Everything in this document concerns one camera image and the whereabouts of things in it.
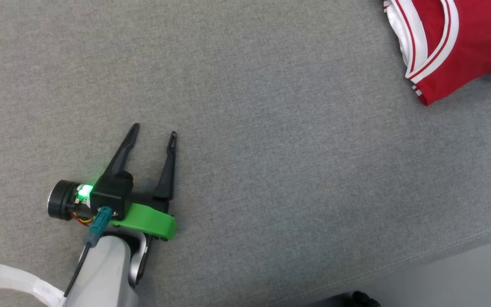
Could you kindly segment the long white tape tag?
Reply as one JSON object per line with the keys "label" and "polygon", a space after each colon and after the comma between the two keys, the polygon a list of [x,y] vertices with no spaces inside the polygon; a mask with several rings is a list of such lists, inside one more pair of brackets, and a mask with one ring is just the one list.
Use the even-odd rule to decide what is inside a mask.
{"label": "long white tape tag", "polygon": [[0,288],[33,295],[47,307],[64,307],[64,292],[41,278],[10,266],[0,264]]}

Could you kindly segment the red jersey with white stripes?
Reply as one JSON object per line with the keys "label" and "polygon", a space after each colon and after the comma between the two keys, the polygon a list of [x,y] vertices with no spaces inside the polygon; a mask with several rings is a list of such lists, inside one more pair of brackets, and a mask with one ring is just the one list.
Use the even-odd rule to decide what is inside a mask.
{"label": "red jersey with white stripes", "polygon": [[383,0],[383,10],[422,104],[491,74],[491,0]]}

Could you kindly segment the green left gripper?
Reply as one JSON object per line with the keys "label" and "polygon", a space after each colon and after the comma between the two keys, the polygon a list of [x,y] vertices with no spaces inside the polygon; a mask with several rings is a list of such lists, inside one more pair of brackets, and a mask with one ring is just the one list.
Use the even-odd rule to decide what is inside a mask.
{"label": "green left gripper", "polygon": [[[117,149],[102,177],[118,177],[132,180],[131,173],[125,170],[129,154],[135,146],[140,124],[134,123]],[[177,231],[175,218],[168,214],[173,200],[175,186],[177,132],[172,131],[166,146],[166,161],[154,196],[131,194],[131,207],[124,219],[111,220],[111,225],[152,235],[162,240],[173,240]]]}

